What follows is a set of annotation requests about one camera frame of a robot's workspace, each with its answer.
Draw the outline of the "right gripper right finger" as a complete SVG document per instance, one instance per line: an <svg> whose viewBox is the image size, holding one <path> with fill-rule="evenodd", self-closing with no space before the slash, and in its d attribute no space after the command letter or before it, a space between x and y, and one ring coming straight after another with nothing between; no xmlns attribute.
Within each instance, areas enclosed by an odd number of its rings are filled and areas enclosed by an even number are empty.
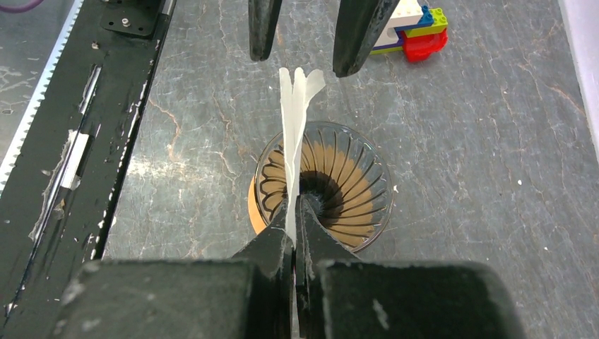
<svg viewBox="0 0 599 339"><path fill-rule="evenodd" d="M475 261L363 261L297 199L303 338L524 338L501 278Z"/></svg>

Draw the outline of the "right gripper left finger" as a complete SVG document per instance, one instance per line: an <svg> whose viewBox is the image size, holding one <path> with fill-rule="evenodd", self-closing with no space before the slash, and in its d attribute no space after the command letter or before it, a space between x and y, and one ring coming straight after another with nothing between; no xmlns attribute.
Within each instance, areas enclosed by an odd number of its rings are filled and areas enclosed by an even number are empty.
<svg viewBox="0 0 599 339"><path fill-rule="evenodd" d="M67 285L51 338L289 338L287 203L230 258L91 261Z"/></svg>

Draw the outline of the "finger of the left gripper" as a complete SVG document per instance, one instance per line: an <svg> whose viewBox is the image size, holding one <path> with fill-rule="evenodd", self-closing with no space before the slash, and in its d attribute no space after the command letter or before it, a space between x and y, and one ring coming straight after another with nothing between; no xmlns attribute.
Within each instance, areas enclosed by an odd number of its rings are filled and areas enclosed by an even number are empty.
<svg viewBox="0 0 599 339"><path fill-rule="evenodd" d="M273 46L282 0L248 0L249 55L265 61Z"/></svg>
<svg viewBox="0 0 599 339"><path fill-rule="evenodd" d="M399 0L341 0L333 46L333 72L356 74L385 31Z"/></svg>

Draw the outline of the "white paper coffee filter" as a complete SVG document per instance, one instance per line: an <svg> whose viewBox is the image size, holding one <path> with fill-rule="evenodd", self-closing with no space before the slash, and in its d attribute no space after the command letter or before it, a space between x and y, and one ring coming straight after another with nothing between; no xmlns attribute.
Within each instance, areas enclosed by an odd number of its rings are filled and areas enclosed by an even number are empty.
<svg viewBox="0 0 599 339"><path fill-rule="evenodd" d="M316 69L308 75L301 67L291 73L279 69L280 108L283 124L283 156L287 189L287 212L285 232L297 245L297 222L295 207L300 194L300 163L304 129L307 123L307 108L311 100L325 87L324 73Z"/></svg>

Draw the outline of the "glass cone dripper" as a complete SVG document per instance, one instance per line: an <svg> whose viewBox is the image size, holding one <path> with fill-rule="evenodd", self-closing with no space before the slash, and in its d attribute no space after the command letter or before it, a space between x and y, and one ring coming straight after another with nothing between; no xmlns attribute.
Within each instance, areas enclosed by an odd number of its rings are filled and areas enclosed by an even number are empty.
<svg viewBox="0 0 599 339"><path fill-rule="evenodd" d="M393 184L387 164L369 140L341 124L307 123L299 190L328 233L354 253L368 247L391 217ZM278 133L260 155L249 187L255 233L266 228L286 198L283 135Z"/></svg>

